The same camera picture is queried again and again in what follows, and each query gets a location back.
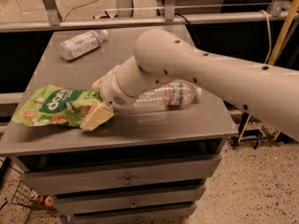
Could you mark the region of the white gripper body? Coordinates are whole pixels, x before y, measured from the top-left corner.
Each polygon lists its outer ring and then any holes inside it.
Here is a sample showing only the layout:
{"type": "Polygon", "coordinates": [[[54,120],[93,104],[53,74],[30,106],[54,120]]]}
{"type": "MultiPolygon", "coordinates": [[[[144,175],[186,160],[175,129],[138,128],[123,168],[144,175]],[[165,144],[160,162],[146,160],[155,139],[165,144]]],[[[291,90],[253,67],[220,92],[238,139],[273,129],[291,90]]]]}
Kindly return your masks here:
{"type": "Polygon", "coordinates": [[[115,66],[103,76],[103,80],[100,84],[100,95],[109,105],[113,105],[118,109],[123,109],[130,104],[131,98],[121,90],[117,80],[118,68],[118,65],[115,66]]]}

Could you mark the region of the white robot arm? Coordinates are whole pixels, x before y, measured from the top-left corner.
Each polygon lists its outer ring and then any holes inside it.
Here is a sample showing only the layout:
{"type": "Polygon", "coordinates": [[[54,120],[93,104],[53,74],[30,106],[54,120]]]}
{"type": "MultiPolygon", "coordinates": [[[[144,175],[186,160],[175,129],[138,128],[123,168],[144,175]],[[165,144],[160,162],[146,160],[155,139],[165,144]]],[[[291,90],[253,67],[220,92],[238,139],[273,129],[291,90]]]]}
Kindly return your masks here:
{"type": "Polygon", "coordinates": [[[202,51],[166,30],[135,41],[134,55],[94,81],[108,105],[125,108],[140,94],[181,79],[299,140],[299,72],[202,51]]]}

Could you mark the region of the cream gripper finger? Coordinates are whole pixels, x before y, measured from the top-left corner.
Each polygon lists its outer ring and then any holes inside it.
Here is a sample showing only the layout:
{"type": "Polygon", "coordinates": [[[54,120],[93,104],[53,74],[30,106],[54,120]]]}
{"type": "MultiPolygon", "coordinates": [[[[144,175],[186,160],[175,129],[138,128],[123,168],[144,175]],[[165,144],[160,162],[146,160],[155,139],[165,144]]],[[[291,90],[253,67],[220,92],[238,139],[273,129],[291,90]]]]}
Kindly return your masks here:
{"type": "Polygon", "coordinates": [[[101,86],[101,83],[104,81],[104,77],[101,77],[97,80],[94,81],[94,83],[91,85],[91,88],[94,90],[94,91],[100,91],[100,86],[101,86]]]}
{"type": "Polygon", "coordinates": [[[88,115],[83,119],[80,128],[84,131],[92,131],[114,116],[113,106],[106,102],[92,106],[88,115]]]}

